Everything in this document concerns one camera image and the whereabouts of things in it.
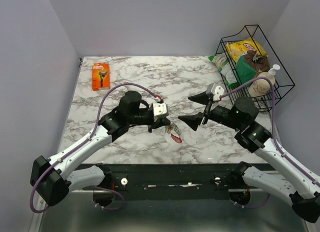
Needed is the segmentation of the red white keyring carabiner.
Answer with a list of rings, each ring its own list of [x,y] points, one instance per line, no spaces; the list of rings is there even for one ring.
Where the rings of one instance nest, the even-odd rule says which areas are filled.
[[[176,142],[176,143],[182,143],[182,139],[181,139],[181,130],[179,129],[179,127],[171,122],[170,125],[165,127],[165,132],[171,137],[171,139]]]

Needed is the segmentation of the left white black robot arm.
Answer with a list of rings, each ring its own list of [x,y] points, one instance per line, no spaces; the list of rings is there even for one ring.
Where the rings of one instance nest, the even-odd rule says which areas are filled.
[[[52,207],[73,190],[90,186],[108,188],[111,177],[101,166],[78,167],[95,152],[127,133],[132,126],[147,126],[152,132],[170,125],[168,114],[168,106],[163,100],[149,105],[139,92],[126,92],[118,106],[99,116],[94,128],[80,140],[50,158],[39,156],[34,160],[30,176],[32,194],[38,193]]]

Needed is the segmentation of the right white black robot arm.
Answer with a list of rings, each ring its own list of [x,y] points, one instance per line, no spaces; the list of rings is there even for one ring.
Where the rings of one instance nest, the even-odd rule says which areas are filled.
[[[206,93],[189,97],[204,104],[205,110],[195,115],[182,115],[179,120],[196,131],[209,120],[237,131],[235,139],[249,152],[270,164],[283,179],[269,175],[255,166],[240,162],[230,174],[230,182],[240,188],[245,184],[264,190],[291,206],[302,219],[315,223],[320,216],[320,177],[296,160],[280,146],[273,132],[255,121],[259,110],[249,97],[238,97],[231,109],[214,102]]]

